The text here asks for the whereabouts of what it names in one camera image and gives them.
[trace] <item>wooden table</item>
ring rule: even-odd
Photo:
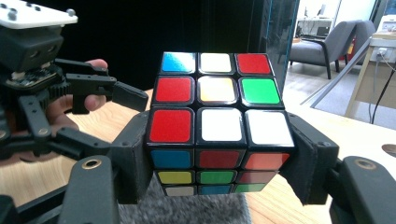
[[[340,158],[358,155],[378,161],[396,176],[396,158],[382,150],[396,145],[396,131],[346,119],[301,105],[286,104],[340,146]],[[136,114],[132,109],[107,103],[90,115],[70,115],[81,131],[112,142]],[[49,161],[0,163],[0,193],[12,195],[16,205],[27,203],[67,183],[75,162],[62,156]],[[277,175],[262,192],[247,193],[253,223],[331,223],[326,205],[302,206],[287,181]]]

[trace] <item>rubik's cube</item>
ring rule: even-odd
[[[295,150],[267,55],[164,52],[146,144],[167,196],[261,191]]]

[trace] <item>desk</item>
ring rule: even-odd
[[[346,119],[301,105],[286,104],[289,112],[305,119],[340,146],[340,158],[359,155],[393,168],[396,159],[386,154],[384,144],[396,144],[396,131]],[[80,130],[113,141],[137,112],[107,103],[90,115],[70,115]],[[67,183],[73,161],[57,157],[50,161],[18,162],[0,167],[0,193],[12,195],[21,205]],[[262,192],[247,193],[253,223],[330,223],[327,205],[302,206],[287,184],[277,175]]]
[[[370,46],[367,49],[366,57],[363,65],[361,66],[358,80],[346,109],[345,116],[348,118],[370,122],[368,106],[370,103],[372,104],[373,113],[379,95],[389,79],[391,68],[385,63],[378,64],[376,69],[377,74],[375,76],[376,61],[375,56],[372,55],[375,53],[375,49],[378,48],[388,48],[389,53],[386,54],[386,58],[395,58],[396,52],[391,49],[396,48],[396,35],[381,33],[373,34]],[[394,127],[395,123],[389,124],[389,121],[396,120],[396,116],[393,115],[394,109],[396,109],[395,95],[396,79],[393,77],[390,80],[381,103],[379,104],[380,107],[382,107],[381,109],[378,109],[384,111],[382,115],[387,117],[387,119],[382,120],[380,113],[377,113],[378,115],[375,116],[377,124],[382,124],[382,126],[385,127]]]

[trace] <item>human hand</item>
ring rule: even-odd
[[[95,67],[107,68],[107,63],[101,59],[95,59],[87,61],[87,63],[92,64]],[[89,95],[85,98],[84,105],[89,111],[94,111],[99,109],[106,103],[106,97],[104,95]],[[56,132],[62,127],[71,127],[78,129],[77,124],[71,120],[65,114],[66,111],[72,109],[73,107],[73,95],[65,95],[54,102],[49,104],[46,110],[46,117],[51,125],[52,135],[55,135]],[[7,121],[10,129],[13,130],[13,134],[26,134],[27,131],[17,131],[15,132],[15,117],[7,113]],[[14,163],[16,161],[46,161],[51,158],[56,157],[58,154],[51,152],[47,155],[42,155],[40,157],[36,157],[31,151],[14,153],[11,158],[0,161],[0,165],[7,165]]]
[[[101,59],[87,61],[87,63],[90,63],[95,67],[107,68],[107,63]],[[89,111],[94,111],[104,105],[105,102],[106,97],[104,95],[89,95],[85,98],[84,105]],[[78,129],[77,124],[64,113],[65,111],[70,110],[72,106],[72,95],[62,96],[48,106],[46,116],[49,124],[51,125],[52,133],[56,133],[62,127]]]

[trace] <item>dark background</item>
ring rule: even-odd
[[[111,76],[148,90],[153,88],[164,51],[266,52],[271,38],[268,35],[271,10],[274,15],[277,10],[285,18],[277,24],[285,23],[291,30],[289,14],[298,3],[281,2],[35,0],[32,3],[76,11],[78,23],[63,28],[64,44],[58,58],[75,61],[102,58],[108,62]],[[274,45],[278,45],[280,35],[274,34]]]

